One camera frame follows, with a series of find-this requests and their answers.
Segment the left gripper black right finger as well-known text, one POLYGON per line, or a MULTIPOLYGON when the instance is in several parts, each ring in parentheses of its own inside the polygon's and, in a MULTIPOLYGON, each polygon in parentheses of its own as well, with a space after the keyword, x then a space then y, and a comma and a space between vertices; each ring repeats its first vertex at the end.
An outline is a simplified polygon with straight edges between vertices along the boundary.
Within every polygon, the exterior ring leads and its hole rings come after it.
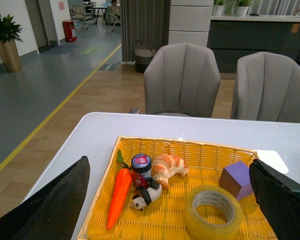
POLYGON ((277 238, 300 240, 300 184, 259 159, 249 174, 256 202, 277 238))

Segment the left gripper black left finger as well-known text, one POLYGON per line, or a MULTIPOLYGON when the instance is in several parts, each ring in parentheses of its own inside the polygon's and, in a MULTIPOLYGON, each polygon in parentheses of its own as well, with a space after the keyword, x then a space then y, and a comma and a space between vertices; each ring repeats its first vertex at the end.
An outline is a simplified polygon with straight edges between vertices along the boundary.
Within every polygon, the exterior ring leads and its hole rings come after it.
POLYGON ((0 218, 0 240, 69 240, 85 201, 88 157, 80 160, 0 218))

